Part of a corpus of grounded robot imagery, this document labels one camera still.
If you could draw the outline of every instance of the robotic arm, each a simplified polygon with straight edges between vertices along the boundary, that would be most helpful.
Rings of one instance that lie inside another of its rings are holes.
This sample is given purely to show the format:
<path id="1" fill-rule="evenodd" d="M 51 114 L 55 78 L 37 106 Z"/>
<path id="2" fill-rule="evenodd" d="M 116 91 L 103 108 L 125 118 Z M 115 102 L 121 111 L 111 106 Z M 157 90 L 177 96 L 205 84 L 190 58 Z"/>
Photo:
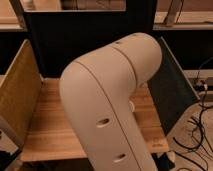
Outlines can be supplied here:
<path id="1" fill-rule="evenodd" d="M 135 33 L 77 58 L 64 70 L 62 104 L 95 170 L 157 170 L 129 97 L 160 63 L 158 43 Z"/>

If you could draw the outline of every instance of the wooden table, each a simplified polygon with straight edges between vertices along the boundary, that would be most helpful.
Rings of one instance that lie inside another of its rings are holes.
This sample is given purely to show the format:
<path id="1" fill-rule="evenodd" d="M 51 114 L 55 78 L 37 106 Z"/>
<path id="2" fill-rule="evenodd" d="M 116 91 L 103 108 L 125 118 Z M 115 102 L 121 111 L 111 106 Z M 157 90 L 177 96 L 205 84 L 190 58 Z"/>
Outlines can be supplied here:
<path id="1" fill-rule="evenodd" d="M 28 135 L 21 153 L 23 162 L 86 158 L 60 102 L 59 79 L 44 79 Z M 131 97 L 135 118 L 151 153 L 169 150 L 147 86 Z"/>

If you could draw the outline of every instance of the screw hole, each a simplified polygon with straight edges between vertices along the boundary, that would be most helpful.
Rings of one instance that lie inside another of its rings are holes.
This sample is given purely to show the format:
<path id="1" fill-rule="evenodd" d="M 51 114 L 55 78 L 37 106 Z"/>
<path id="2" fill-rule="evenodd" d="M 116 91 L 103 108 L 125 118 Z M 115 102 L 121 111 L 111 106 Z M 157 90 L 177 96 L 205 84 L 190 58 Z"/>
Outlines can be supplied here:
<path id="1" fill-rule="evenodd" d="M 124 160 L 125 157 L 126 157 L 126 154 L 120 154 L 113 160 L 113 162 L 115 163 L 121 162 Z"/>
<path id="2" fill-rule="evenodd" d="M 137 34 L 136 34 L 136 33 L 133 33 L 132 36 L 137 36 Z"/>
<path id="3" fill-rule="evenodd" d="M 118 41 L 118 42 L 115 42 L 115 43 L 116 43 L 116 44 L 121 44 L 121 42 L 119 42 L 119 41 Z"/>
<path id="4" fill-rule="evenodd" d="M 98 121 L 96 126 L 98 128 L 102 128 L 102 127 L 105 127 L 108 123 L 109 123 L 109 118 L 105 118 L 105 119 L 102 119 L 102 120 Z"/>

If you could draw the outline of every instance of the cable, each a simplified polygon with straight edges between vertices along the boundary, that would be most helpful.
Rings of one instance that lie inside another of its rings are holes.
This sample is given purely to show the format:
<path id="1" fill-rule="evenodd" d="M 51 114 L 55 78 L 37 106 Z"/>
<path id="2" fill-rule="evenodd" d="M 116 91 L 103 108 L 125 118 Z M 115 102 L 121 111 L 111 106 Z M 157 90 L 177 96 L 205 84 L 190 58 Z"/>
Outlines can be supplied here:
<path id="1" fill-rule="evenodd" d="M 199 104 L 200 107 L 203 107 L 205 110 L 209 110 L 213 108 L 213 105 L 210 106 L 203 106 L 202 104 Z"/>
<path id="2" fill-rule="evenodd" d="M 195 138 L 195 136 L 193 135 L 192 138 L 198 143 L 198 140 Z M 211 154 L 209 154 L 209 152 L 206 150 L 206 148 L 201 145 L 202 149 L 206 152 L 207 155 L 203 154 L 200 152 L 200 154 L 202 154 L 203 156 L 205 156 L 206 158 L 208 158 L 209 160 L 213 161 L 213 156 Z"/>
<path id="3" fill-rule="evenodd" d="M 202 124 L 202 116 L 203 116 L 204 112 L 207 110 L 205 108 L 205 105 L 204 105 L 206 96 L 207 96 L 207 90 L 205 89 L 205 94 L 203 95 L 203 98 L 202 98 L 202 101 L 201 101 L 202 109 L 201 109 L 200 114 L 199 114 L 199 124 Z"/>
<path id="4" fill-rule="evenodd" d="M 181 0 L 181 7 L 180 7 L 180 11 L 179 11 L 179 14 L 178 14 L 178 16 L 177 16 L 177 19 L 176 19 L 176 22 L 175 22 L 175 23 L 177 23 L 177 22 L 178 22 L 178 20 L 179 20 L 179 18 L 180 18 L 180 15 L 181 15 L 182 10 L 183 10 L 183 4 L 184 4 L 184 0 Z"/>
<path id="5" fill-rule="evenodd" d="M 198 152 L 195 151 L 195 154 L 197 154 L 206 163 L 206 171 L 208 171 L 209 170 L 208 162 Z"/>
<path id="6" fill-rule="evenodd" d="M 208 138 L 207 138 L 207 136 L 205 135 L 205 139 L 206 139 L 206 142 L 207 142 L 207 144 L 208 144 L 208 146 L 209 146 L 209 148 L 210 148 L 210 150 L 212 151 L 212 153 L 213 153 L 213 148 L 212 148 L 212 146 L 211 146 L 211 144 L 210 144 L 210 142 L 209 142 L 209 140 L 208 140 Z"/>
<path id="7" fill-rule="evenodd" d="M 185 157 L 185 156 L 183 156 L 182 154 L 180 154 L 180 153 L 178 153 L 178 152 L 176 152 L 176 151 L 175 151 L 175 154 L 177 154 L 179 157 L 182 157 L 182 158 L 184 158 L 185 160 L 187 160 L 187 161 L 193 163 L 194 165 L 196 165 L 197 167 L 199 167 L 202 171 L 206 171 L 200 164 L 198 164 L 197 162 L 191 160 L 190 158 Z"/>
<path id="8" fill-rule="evenodd" d="M 194 79 L 194 85 L 197 84 L 197 81 L 199 79 L 200 76 L 200 70 L 203 68 L 204 65 L 206 65 L 207 63 L 209 63 L 211 60 L 213 60 L 213 57 L 210 57 L 209 59 L 205 60 L 198 68 L 198 72 L 197 72 L 197 77 Z"/>
<path id="9" fill-rule="evenodd" d="M 197 144 L 197 145 L 194 146 L 194 147 L 189 147 L 189 146 L 186 146 L 186 145 L 180 143 L 175 137 L 173 137 L 173 140 L 175 141 L 176 144 L 178 144 L 178 145 L 181 146 L 182 148 L 187 149 L 188 151 L 197 150 L 197 149 L 201 146 L 201 144 L 203 143 L 203 140 L 204 140 L 204 135 L 203 135 L 203 131 L 202 131 L 201 125 L 200 125 L 193 117 L 191 117 L 191 119 L 194 120 L 194 122 L 197 123 L 197 126 L 198 126 L 198 128 L 199 128 L 199 130 L 200 130 L 200 136 L 201 136 L 201 138 L 200 138 L 199 144 Z"/>

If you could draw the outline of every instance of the cardboard panel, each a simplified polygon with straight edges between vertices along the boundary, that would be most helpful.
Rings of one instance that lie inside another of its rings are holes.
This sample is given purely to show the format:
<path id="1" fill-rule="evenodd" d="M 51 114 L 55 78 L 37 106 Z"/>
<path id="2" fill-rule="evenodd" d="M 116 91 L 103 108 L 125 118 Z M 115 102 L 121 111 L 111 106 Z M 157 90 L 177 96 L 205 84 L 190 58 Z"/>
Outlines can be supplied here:
<path id="1" fill-rule="evenodd" d="M 22 44 L 0 82 L 0 128 L 21 147 L 41 88 L 41 78 L 28 40 Z"/>

